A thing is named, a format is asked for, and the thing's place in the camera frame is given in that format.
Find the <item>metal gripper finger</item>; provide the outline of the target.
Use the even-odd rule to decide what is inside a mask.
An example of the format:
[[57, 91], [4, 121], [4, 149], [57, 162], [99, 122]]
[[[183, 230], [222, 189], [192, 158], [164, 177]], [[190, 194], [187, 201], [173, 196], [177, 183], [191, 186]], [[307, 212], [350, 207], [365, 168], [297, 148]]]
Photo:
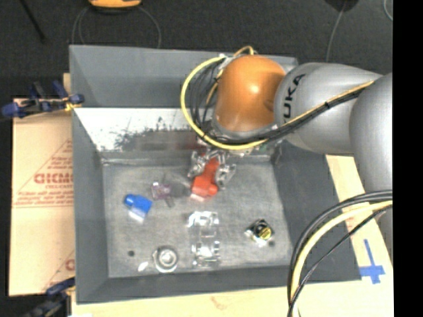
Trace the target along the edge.
[[204, 172], [208, 159], [199, 154], [197, 151], [193, 151], [190, 157], [190, 168], [188, 170], [187, 177], [193, 179]]
[[218, 167], [215, 171], [215, 184], [220, 190], [223, 190], [235, 175], [237, 165], [235, 163], [228, 163], [224, 157], [218, 157], [217, 161]]

